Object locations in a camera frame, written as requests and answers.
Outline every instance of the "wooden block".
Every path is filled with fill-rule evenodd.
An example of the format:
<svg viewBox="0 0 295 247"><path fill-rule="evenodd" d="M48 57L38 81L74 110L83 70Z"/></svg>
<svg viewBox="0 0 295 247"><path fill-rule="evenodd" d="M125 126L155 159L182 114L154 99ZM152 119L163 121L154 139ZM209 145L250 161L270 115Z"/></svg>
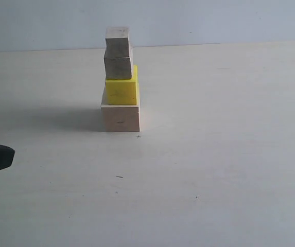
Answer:
<svg viewBox="0 0 295 247"><path fill-rule="evenodd" d="M140 97L139 88L136 105L108 104L106 87L102 95L101 111L106 132L138 132L140 131Z"/></svg>
<svg viewBox="0 0 295 247"><path fill-rule="evenodd" d="M106 47L109 58L124 58L130 53L129 28L108 27L106 30Z"/></svg>
<svg viewBox="0 0 295 247"><path fill-rule="evenodd" d="M128 57L110 58L106 48L104 55L105 74L108 80L127 80L132 78L133 62L132 49Z"/></svg>
<svg viewBox="0 0 295 247"><path fill-rule="evenodd" d="M138 69L133 68L133 77L129 80L105 80L108 104L137 104Z"/></svg>

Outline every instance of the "white table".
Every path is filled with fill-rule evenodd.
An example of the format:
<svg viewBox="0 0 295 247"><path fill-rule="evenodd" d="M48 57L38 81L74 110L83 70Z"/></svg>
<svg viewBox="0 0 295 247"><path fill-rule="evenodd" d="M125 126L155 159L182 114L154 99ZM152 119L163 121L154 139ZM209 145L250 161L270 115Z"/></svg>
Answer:
<svg viewBox="0 0 295 247"><path fill-rule="evenodd" d="M0 53L0 246L295 246L295 42L134 60L142 131L103 133L103 49Z"/></svg>

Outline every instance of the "white surface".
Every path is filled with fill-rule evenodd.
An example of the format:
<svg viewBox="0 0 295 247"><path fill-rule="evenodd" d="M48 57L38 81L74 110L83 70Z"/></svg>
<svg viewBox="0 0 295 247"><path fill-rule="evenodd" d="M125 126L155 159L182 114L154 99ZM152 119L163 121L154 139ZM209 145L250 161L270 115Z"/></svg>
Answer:
<svg viewBox="0 0 295 247"><path fill-rule="evenodd" d="M295 40L295 0L0 0L0 51Z"/></svg>
<svg viewBox="0 0 295 247"><path fill-rule="evenodd" d="M295 42L134 52L141 137L102 49L0 53L0 246L295 246Z"/></svg>

